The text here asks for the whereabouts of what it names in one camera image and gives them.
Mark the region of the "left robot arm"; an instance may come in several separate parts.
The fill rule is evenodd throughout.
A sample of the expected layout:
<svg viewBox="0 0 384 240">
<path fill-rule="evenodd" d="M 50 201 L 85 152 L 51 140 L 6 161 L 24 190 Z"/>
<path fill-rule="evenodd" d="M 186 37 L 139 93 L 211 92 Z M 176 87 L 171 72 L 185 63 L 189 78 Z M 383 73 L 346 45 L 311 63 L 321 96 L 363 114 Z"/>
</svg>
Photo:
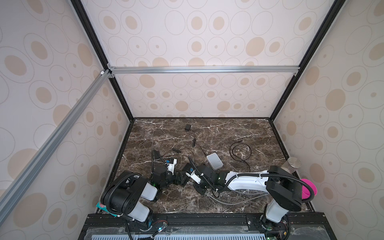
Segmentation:
<svg viewBox="0 0 384 240">
<path fill-rule="evenodd" d="M 138 222 L 145 228 L 152 226 L 153 211 L 140 199 L 155 202 L 162 190 L 176 184 L 180 177 L 175 173 L 177 159 L 163 158 L 156 150 L 151 152 L 151 177 L 123 171 L 103 192 L 97 207 L 114 217 Z"/>
</svg>

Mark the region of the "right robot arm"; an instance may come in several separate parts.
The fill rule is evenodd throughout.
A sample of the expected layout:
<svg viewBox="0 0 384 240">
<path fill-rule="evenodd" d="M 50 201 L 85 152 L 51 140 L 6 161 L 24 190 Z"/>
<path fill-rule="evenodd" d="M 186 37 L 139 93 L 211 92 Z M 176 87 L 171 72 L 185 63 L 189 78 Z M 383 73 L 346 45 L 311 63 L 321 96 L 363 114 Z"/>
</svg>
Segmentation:
<svg viewBox="0 0 384 240">
<path fill-rule="evenodd" d="M 251 190 L 268 193 L 273 200 L 267 204 L 264 218 L 279 223 L 288 212 L 299 212 L 302 204 L 310 202 L 316 195 L 313 187 L 277 166 L 256 173 L 233 171 L 214 172 L 206 165 L 191 166 L 186 175 L 195 182 L 201 195 L 210 189 L 215 193 Z"/>
</svg>

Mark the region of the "black network switch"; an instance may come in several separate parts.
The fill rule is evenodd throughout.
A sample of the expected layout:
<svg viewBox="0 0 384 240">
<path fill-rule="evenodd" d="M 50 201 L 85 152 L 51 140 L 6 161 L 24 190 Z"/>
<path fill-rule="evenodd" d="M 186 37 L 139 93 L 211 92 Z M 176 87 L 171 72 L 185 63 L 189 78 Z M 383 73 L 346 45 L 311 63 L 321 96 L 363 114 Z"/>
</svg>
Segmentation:
<svg viewBox="0 0 384 240">
<path fill-rule="evenodd" d="M 190 180 L 190 177 L 187 175 L 186 172 L 177 172 L 176 173 L 177 185 L 184 187 L 188 183 L 189 180 Z"/>
</svg>

